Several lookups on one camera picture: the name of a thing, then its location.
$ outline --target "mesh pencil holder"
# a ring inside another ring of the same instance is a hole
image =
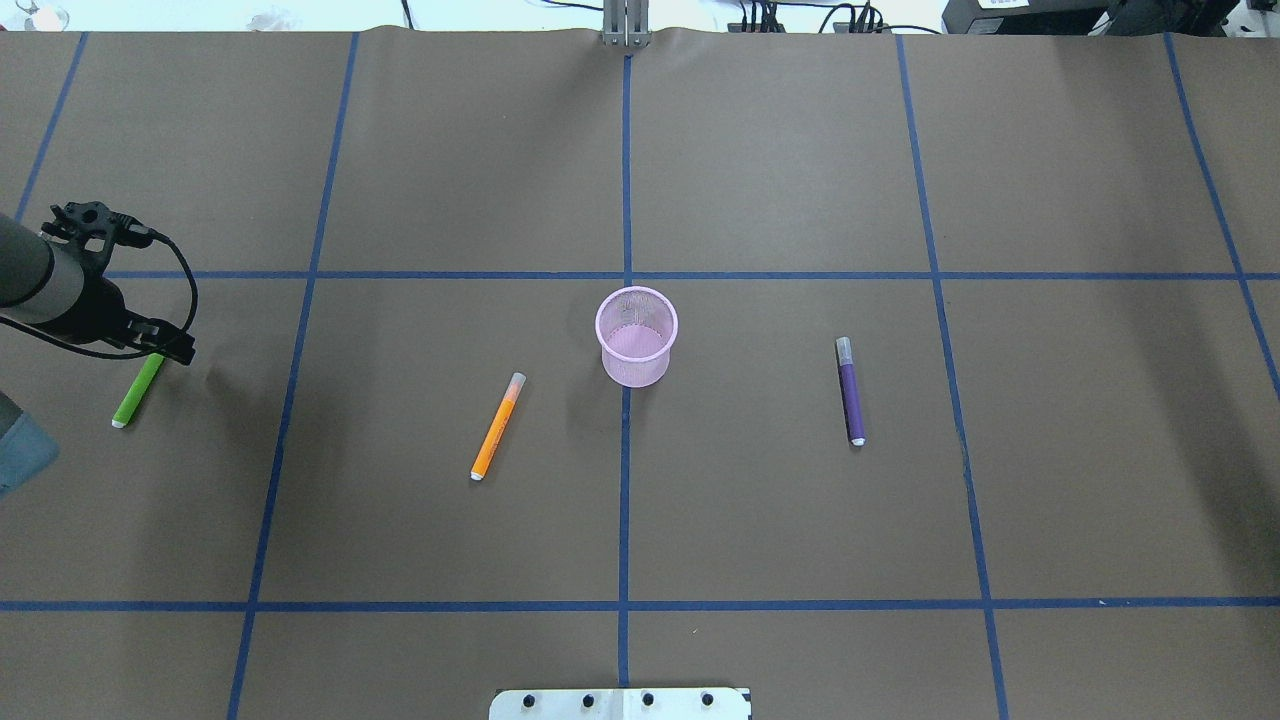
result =
[[[678,332],[676,307],[648,287],[625,287],[595,311],[604,372],[626,387],[652,386],[662,378]]]

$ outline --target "marker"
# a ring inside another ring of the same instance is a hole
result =
[[[863,409],[858,401],[858,379],[854,378],[854,345],[847,337],[836,338],[836,361],[840,364],[840,393],[845,398],[845,429],[854,447],[867,445]]]
[[[129,424],[129,420],[133,419],[133,413],[137,411],[142,398],[146,397],[147,388],[151,387],[151,380],[156,378],[156,373],[160,372],[160,365],[163,364],[164,355],[147,356],[147,361],[143,363],[137,379],[133,380],[133,386],[129,387],[129,392],[124,395],[124,401],[120,402],[120,409],[116,410],[115,416],[111,418],[113,428],[123,428]]]
[[[476,455],[475,465],[471,465],[471,479],[483,480],[493,462],[493,454],[498,451],[498,441],[502,439],[503,430],[507,429],[507,420],[511,420],[511,411],[516,409],[516,398],[520,397],[520,388],[525,387],[525,375],[516,373],[511,375],[511,384],[507,386],[507,395],[502,396],[498,411],[489,424],[489,433],[484,436],[484,445],[480,446],[480,455]]]

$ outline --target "green marker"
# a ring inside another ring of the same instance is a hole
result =
[[[156,373],[160,372],[160,365],[164,364],[164,355],[148,355],[146,364],[142,365],[142,370],[138,372],[138,378],[133,380],[133,387],[129,388],[128,395],[124,396],[124,401],[120,402],[120,409],[115,411],[115,416],[111,418],[113,428],[123,428],[129,424],[133,419],[133,413],[137,411],[138,405],[142,398],[147,395],[147,388],[151,387],[151,380],[156,378]]]

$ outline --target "blue tape grid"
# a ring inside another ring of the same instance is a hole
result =
[[[289,434],[289,420],[293,416],[293,397],[298,387],[298,369],[302,365],[302,348],[307,341],[307,325],[311,320],[311,300],[315,296],[316,274],[320,270],[320,252],[324,249],[324,229],[329,219],[329,199],[333,196],[333,178],[338,172],[338,152],[342,149],[342,128],[347,119],[347,101],[351,99],[351,79],[356,72],[356,51],[360,47],[360,33],[351,33],[347,49],[347,72],[342,82],[342,99],[338,101],[338,119],[334,122],[333,143],[329,149],[329,168],[325,172],[324,191],[320,196],[320,213],[316,218],[316,234],[311,246],[311,264],[307,268],[307,284],[302,292],[302,311],[298,315],[298,332],[293,341],[293,361],[289,365],[289,382],[284,389],[284,407],[280,411],[280,430],[275,437],[275,456],[271,460],[271,480],[266,488],[266,503],[262,507],[262,525],[259,530],[257,552],[253,557],[253,575],[250,579],[248,602],[244,607],[244,625],[241,630],[239,653],[236,657],[236,674],[232,679],[230,700],[227,703],[228,720],[236,720],[239,714],[241,691],[244,688],[244,670],[248,666],[250,644],[253,638],[253,621],[257,615],[259,592],[262,588],[262,568],[266,564],[266,544],[271,538],[271,519],[275,515],[275,498],[280,488],[280,468],[284,464],[284,446]]]
[[[49,152],[49,143],[54,140],[54,129],[63,117],[63,106],[67,105],[67,95],[76,82],[76,70],[79,69],[79,60],[84,55],[84,46],[88,45],[88,33],[82,32],[76,42],[76,54],[72,55],[72,64],[67,68],[67,77],[63,78],[63,88],[58,92],[58,101],[54,102],[54,113],[49,117],[49,126],[45,127],[45,136],[40,138],[40,149],[36,150],[36,160],[31,164],[31,174],[27,176],[27,184],[22,188],[22,199],[18,200],[18,209],[13,219],[22,222],[27,214],[27,204],[31,202],[31,193],[36,190],[36,181],[40,179],[40,168],[45,164],[45,154]]]
[[[1126,609],[1126,607],[1280,607],[1280,596],[1230,596],[1230,597],[1082,597],[1082,598],[995,598],[987,574],[986,552],[982,539],[982,524],[978,514],[977,492],[973,483],[973,470],[969,462],[968,437],[964,427],[964,409],[960,401],[955,360],[951,351],[950,328],[946,316],[943,281],[1179,281],[1179,282],[1235,282],[1240,287],[1249,320],[1257,336],[1258,346],[1271,377],[1272,387],[1280,397],[1280,373],[1276,370],[1266,333],[1262,328],[1257,306],[1249,288],[1251,282],[1270,282],[1280,279],[1280,273],[1247,273],[1239,251],[1231,236],[1226,214],[1222,209],[1217,187],[1213,182],[1208,161],[1199,142],[1192,117],[1190,104],[1181,79],[1181,70],[1174,47],[1172,36],[1164,37],[1169,56],[1172,81],[1178,92],[1183,119],[1190,138],[1192,149],[1199,164],[1210,201],[1213,205],[1222,240],[1234,268],[1233,273],[1087,273],[1087,272],[945,272],[941,270],[933,236],[932,215],[929,213],[925,188],[924,165],[915,123],[915,109],[911,100],[910,74],[906,53],[901,37],[896,37],[899,69],[902,85],[902,100],[906,113],[908,133],[911,145],[911,159],[919,195],[920,218],[924,241],[928,250],[928,272],[635,272],[631,247],[631,67],[632,56],[627,55],[622,64],[622,255],[623,270],[618,272],[484,272],[484,270],[320,270],[320,254],[324,245],[325,223],[328,220],[329,200],[338,167],[338,154],[342,145],[342,132],[346,120],[347,104],[356,67],[356,53],[360,35],[352,33],[348,47],[347,68],[343,79],[342,99],[334,126],[329,165],[325,176],[320,213],[316,219],[316,232],[312,243],[311,261],[305,272],[300,270],[202,270],[196,275],[201,279],[300,279],[306,281],[298,329],[293,347],[293,361],[280,414],[280,427],[276,437],[271,477],[266,502],[262,511],[262,524],[255,555],[253,574],[250,580],[246,602],[178,602],[178,601],[0,601],[0,612],[237,612],[244,621],[241,646],[237,656],[236,674],[228,702],[228,719],[238,715],[244,673],[248,664],[253,620],[259,612],[617,612],[618,616],[618,683],[627,687],[628,674],[628,621],[630,612],[796,612],[796,611],[920,611],[920,610],[961,610],[982,611],[991,655],[992,679],[996,691],[997,710],[1001,719],[1009,717],[1007,698],[1004,684],[1004,671],[1000,660],[1000,644],[996,632],[995,611],[1006,610],[1059,610],[1059,609]],[[54,105],[49,126],[41,138],[36,159],[23,188],[18,209],[14,214],[20,220],[31,201],[32,192],[40,177],[49,145],[58,127],[67,97],[70,92],[76,72],[88,42],[88,33],[82,33],[76,45],[70,65],[67,70],[61,91]],[[115,272],[113,278],[127,279],[168,279],[180,278],[177,272]],[[934,305],[938,315],[938,331],[942,354],[947,370],[947,383],[951,393],[951,406],[956,434],[961,446],[965,491],[969,503],[970,533],[974,547],[975,569],[980,598],[941,598],[941,600],[764,600],[764,601],[632,601],[630,598],[630,474],[631,474],[631,392],[622,391],[621,415],[621,466],[618,498],[618,600],[617,601],[513,601],[513,602],[262,602],[262,570],[266,561],[266,548],[270,539],[271,519],[279,489],[280,470],[284,461],[285,438],[293,410],[298,370],[306,342],[307,325],[311,314],[311,301],[319,279],[617,279],[632,284],[636,279],[662,281],[733,281],[733,279],[806,279],[806,281],[929,281],[933,286]]]
[[[955,357],[951,352],[951,329],[947,325],[946,300],[942,295],[942,273],[938,268],[938,250],[933,241],[933,217],[929,214],[929,193],[924,187],[924,163],[920,159],[920,138],[915,129],[915,105],[911,102],[911,79],[906,65],[906,49],[902,37],[895,36],[897,47],[899,74],[902,79],[902,102],[906,109],[906,129],[911,141],[911,163],[915,167],[915,188],[920,199],[920,219],[924,223],[924,245],[929,255],[929,274],[933,282],[933,304],[938,314],[938,332],[942,337],[942,360],[947,369],[947,386],[951,388],[951,414],[960,439],[960,456],[964,469],[965,496],[969,503],[969,532],[973,537],[973,557],[978,570],[978,591],[982,600],[991,601],[991,582],[987,577],[987,551],[982,542],[982,520],[978,518],[978,493],[973,487],[973,465],[969,462],[969,436],[964,429],[964,409],[960,405],[960,386],[956,382]],[[1000,661],[1000,639],[996,633],[996,612],[984,607],[983,618],[987,625],[987,651],[991,656],[991,675],[996,691],[996,711],[1001,720],[1009,720],[1009,700],[1005,694],[1005,670]]]

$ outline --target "sticker label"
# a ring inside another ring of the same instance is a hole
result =
[[[996,35],[1005,18],[982,18],[969,24],[968,35]]]

